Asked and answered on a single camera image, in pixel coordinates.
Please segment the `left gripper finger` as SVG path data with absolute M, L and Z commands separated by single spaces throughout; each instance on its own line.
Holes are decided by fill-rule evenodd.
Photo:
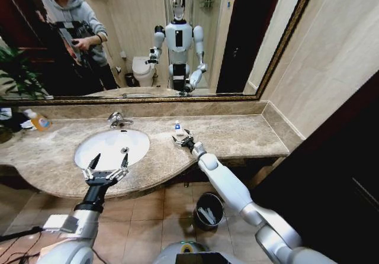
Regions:
M 82 169 L 82 173 L 83 173 L 83 176 L 85 178 L 86 181 L 90 180 L 90 179 L 94 179 L 94 175 L 93 175 L 93 172 L 94 172 L 94 169 L 96 168 L 98 162 L 99 162 L 99 159 L 101 157 L 101 154 L 98 153 L 89 163 L 89 165 Z
M 121 166 L 118 169 L 112 171 L 108 175 L 108 179 L 109 180 L 114 180 L 115 179 L 117 181 L 120 181 L 121 179 L 123 179 L 128 174 L 128 172 L 129 172 L 128 169 L 127 169 L 128 163 L 129 163 L 129 155 L 128 155 L 128 153 L 126 153 L 124 155 L 124 158 L 123 158 L 122 162 L 121 162 Z

